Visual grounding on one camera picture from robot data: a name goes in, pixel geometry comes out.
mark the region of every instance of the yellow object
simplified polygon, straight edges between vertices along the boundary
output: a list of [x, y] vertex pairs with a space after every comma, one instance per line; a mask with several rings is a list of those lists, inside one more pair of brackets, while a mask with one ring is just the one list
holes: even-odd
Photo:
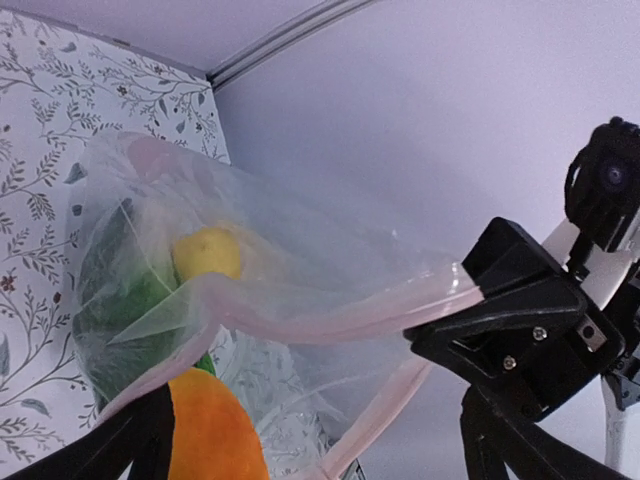
[[251, 419], [224, 383], [191, 368], [169, 388], [176, 419], [169, 480], [269, 480]]
[[242, 276], [240, 245], [231, 231], [206, 227], [178, 240], [173, 263], [182, 281], [204, 273], [222, 273], [234, 280]]

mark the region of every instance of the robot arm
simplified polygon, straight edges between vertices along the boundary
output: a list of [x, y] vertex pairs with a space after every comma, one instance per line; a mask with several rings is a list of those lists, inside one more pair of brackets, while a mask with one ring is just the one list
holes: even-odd
[[[496, 218], [463, 265], [479, 305], [405, 332], [414, 353], [471, 383], [462, 431], [473, 480], [640, 473], [640, 130], [613, 118], [569, 168], [567, 218], [537, 243]], [[602, 375], [606, 464], [535, 425]]]

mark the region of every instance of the orange fruit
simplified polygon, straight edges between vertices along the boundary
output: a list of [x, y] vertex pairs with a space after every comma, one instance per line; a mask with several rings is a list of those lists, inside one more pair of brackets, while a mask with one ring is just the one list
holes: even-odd
[[169, 388], [175, 415], [169, 480], [269, 480], [258, 434], [224, 383], [191, 368]]

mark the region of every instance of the plastic bag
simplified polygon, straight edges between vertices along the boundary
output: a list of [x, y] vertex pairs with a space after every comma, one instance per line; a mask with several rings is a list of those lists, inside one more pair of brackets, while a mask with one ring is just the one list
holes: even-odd
[[[211, 351], [271, 477], [337, 478], [429, 372], [402, 330], [482, 300], [455, 260], [181, 147], [106, 133], [81, 163], [73, 335], [99, 422]], [[242, 275], [181, 284], [172, 245], [205, 226], [232, 232]]]

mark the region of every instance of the floral pattern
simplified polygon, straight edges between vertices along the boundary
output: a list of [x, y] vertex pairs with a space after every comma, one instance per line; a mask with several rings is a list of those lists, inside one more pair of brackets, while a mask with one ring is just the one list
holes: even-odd
[[0, 477], [96, 419], [75, 364], [65, 266], [82, 213], [70, 201], [84, 176], [76, 159], [105, 129], [228, 163], [205, 80], [0, 9]]

